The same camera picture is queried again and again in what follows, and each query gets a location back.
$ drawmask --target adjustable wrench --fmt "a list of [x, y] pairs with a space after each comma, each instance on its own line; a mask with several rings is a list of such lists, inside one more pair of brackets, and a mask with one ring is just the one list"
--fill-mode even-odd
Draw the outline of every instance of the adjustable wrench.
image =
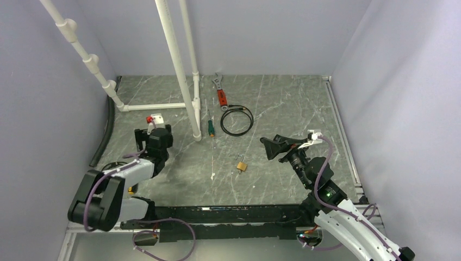
[[229, 107], [227, 105], [226, 94], [224, 94], [224, 91], [222, 90], [221, 79], [222, 74], [216, 73], [216, 78], [212, 79], [211, 81], [216, 85], [217, 99], [219, 100], [221, 110], [226, 111], [229, 109]]

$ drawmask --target black coiled cable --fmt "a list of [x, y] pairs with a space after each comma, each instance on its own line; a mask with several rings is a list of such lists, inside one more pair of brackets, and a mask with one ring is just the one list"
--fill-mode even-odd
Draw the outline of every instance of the black coiled cable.
[[[232, 133], [232, 132], [228, 131], [224, 127], [224, 118], [227, 117], [229, 114], [231, 114], [233, 112], [243, 113], [249, 118], [250, 125], [248, 126], [248, 128], [245, 131], [240, 132], [240, 133]], [[246, 134], [247, 132], [250, 131], [251, 127], [253, 127], [253, 121], [254, 121], [253, 114], [251, 113], [251, 111], [248, 108], [246, 108], [243, 105], [229, 105], [229, 109], [226, 110], [221, 116], [220, 124], [221, 124], [221, 129], [222, 129], [223, 132], [225, 132], [226, 134], [228, 134], [230, 136], [238, 137], [238, 136], [242, 136], [242, 135], [244, 135], [244, 134]]]

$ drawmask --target marble surface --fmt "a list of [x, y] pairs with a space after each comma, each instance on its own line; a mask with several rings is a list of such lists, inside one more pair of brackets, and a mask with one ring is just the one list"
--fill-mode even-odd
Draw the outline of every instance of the marble surface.
[[[321, 129], [334, 143], [330, 162], [333, 180], [357, 201], [320, 76], [224, 75], [222, 85], [228, 103], [244, 105], [254, 115], [253, 128], [240, 137], [229, 136], [220, 128], [222, 111], [212, 78], [203, 76], [200, 81], [202, 141], [194, 141], [185, 109], [117, 111], [114, 132], [98, 168], [134, 152], [133, 130], [147, 128], [146, 116], [151, 113], [162, 113], [165, 122], [171, 124], [174, 137], [173, 147], [169, 148], [170, 159], [158, 176], [140, 183], [137, 196], [150, 198], [158, 206], [300, 203], [309, 191], [289, 163], [267, 160], [259, 139], [273, 138], [276, 134], [304, 138], [308, 129]], [[188, 83], [193, 96], [191, 77]], [[118, 94], [130, 105], [182, 102], [176, 76], [124, 76]], [[207, 109], [214, 120], [214, 138], [207, 133]], [[241, 131], [248, 124], [249, 119], [239, 113], [225, 120], [231, 132]], [[327, 144], [315, 145], [307, 155], [325, 156], [327, 150]], [[244, 162], [248, 164], [242, 173], [236, 169], [238, 154], [244, 154]]]

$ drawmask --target padlock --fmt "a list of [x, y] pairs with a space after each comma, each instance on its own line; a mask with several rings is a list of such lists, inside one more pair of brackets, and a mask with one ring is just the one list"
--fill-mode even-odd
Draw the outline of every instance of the padlock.
[[237, 160], [239, 157], [242, 157], [242, 161], [239, 162], [239, 163], [237, 164], [237, 169], [240, 171], [240, 173], [242, 173], [242, 171], [245, 171], [245, 170], [246, 170], [246, 167], [248, 167], [248, 165], [246, 165], [246, 164], [244, 163], [244, 156], [243, 156], [242, 154], [239, 154], [239, 155], [235, 158], [235, 160]]

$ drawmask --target black hose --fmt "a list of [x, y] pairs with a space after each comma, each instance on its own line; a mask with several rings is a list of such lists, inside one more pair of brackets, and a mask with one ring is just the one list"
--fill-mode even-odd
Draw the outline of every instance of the black hose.
[[[246, 108], [245, 106], [243, 105], [229, 105], [229, 108], [231, 107], [237, 107], [237, 108], [234, 108], [234, 109], [229, 109], [229, 110], [226, 110], [222, 116], [221, 116], [221, 121], [220, 121], [220, 125], [221, 125], [221, 129], [223, 132], [225, 132], [226, 134], [230, 135], [230, 136], [234, 136], [234, 137], [238, 137], [238, 136], [242, 136], [244, 134], [246, 134], [247, 132], [250, 131], [251, 127], [253, 127], [253, 114], [251, 113], [250, 110], [248, 110], [248, 108]], [[239, 113], [243, 113], [245, 114], [249, 120], [250, 120], [250, 125], [248, 126], [248, 128], [243, 131], [243, 132], [240, 132], [240, 133], [232, 133], [230, 131], [228, 131], [225, 127], [224, 127], [224, 118], [226, 116], [228, 116], [229, 114], [233, 113], [233, 112], [239, 112]]]
[[[115, 91], [119, 89], [120, 80], [122, 79], [121, 76], [117, 76], [117, 84], [115, 85]], [[107, 96], [107, 104], [109, 106], [109, 113], [107, 115], [107, 123], [105, 125], [104, 136], [102, 137], [101, 143], [99, 144], [98, 149], [96, 150], [93, 158], [90, 162], [90, 167], [96, 167], [99, 163], [99, 160], [102, 157], [102, 154], [109, 143], [110, 137], [112, 136], [112, 132], [114, 131], [114, 121], [115, 121], [115, 103], [114, 101]]]

